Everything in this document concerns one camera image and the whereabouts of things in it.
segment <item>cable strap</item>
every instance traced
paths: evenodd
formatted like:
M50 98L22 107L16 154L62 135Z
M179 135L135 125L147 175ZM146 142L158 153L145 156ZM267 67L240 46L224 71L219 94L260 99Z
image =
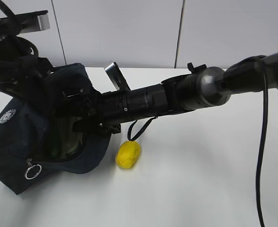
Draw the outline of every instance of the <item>cable strap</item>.
M130 126L129 126L129 129L128 129L128 133L127 133L127 139L129 141L135 141L137 138L139 138L143 132L147 129L148 125L150 125L150 123L154 120L154 119L157 119L158 117L153 117L151 119L149 119L144 125L143 127L138 131L138 133L133 137L131 138L131 131L134 127L134 125L137 123L137 121L133 122Z

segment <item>black wire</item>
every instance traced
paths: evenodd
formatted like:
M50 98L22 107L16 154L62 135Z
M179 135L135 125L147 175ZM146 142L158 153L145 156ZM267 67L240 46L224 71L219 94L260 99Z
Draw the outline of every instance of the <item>black wire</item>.
M261 178L261 169L262 169L262 161L264 155L264 147L266 140L266 132L267 132L267 123L268 123L268 84L267 84L267 74L265 70L265 66L263 61L255 57L256 62L259 65L259 68L262 73L264 87L263 87L263 123L262 123L262 133L260 139L260 147L259 147L259 155L256 169L256 202L257 202L257 211L259 216L259 221L261 227L265 227L263 214L261 209L261 193L260 193L260 178Z
M28 41L25 38L18 37L22 42L26 43L32 50L33 50L33 55L38 57L39 56L39 50L38 48L30 41Z
M137 138L139 138L139 137L143 134L143 132L144 132L144 131L147 129L147 127L150 125L150 123L151 123L154 119L157 119L157 118L158 118L158 117L150 118L150 119L143 125L143 127L138 131L138 133L137 133L134 137L131 138L131 131L132 131L134 125L137 123L137 121L133 122L133 123L130 125L129 129L128 129L128 132L127 132L127 139L128 139L129 141L135 141Z
M7 16L9 21L13 22L16 26L17 32L16 35L18 35L22 30L22 25L16 15L10 10L10 8L0 0L0 10Z

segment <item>white tabletop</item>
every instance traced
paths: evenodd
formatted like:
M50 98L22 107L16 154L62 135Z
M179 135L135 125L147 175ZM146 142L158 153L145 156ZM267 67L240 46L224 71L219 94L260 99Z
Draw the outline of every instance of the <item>white tabletop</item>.
M121 71L131 89L188 72ZM87 72L97 90L115 90L103 69ZM9 99L0 93L0 111ZM0 182L0 227L257 227L254 178L261 120L262 93L233 96L221 107L161 117L138 139L143 151L131 170L114 162L126 141L129 123L123 124L101 164L87 174L62 172L19 196ZM261 195L265 223L277 227L276 90L269 92Z

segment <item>bag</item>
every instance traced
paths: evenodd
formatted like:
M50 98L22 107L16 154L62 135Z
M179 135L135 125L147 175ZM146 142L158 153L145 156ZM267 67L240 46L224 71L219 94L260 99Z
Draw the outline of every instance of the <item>bag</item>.
M81 88L86 94L99 94L81 64L56 68L48 83L54 92ZM57 171L83 174L97 167L111 134L73 132L77 120L43 116L13 98L0 113L0 181L20 194Z

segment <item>yellow fruit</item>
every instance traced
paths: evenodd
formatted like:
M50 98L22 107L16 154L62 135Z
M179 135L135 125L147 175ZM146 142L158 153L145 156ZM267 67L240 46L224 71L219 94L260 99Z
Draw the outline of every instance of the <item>yellow fruit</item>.
M116 155L116 164L124 169L130 169L141 154L141 146L135 141L126 141L120 146Z

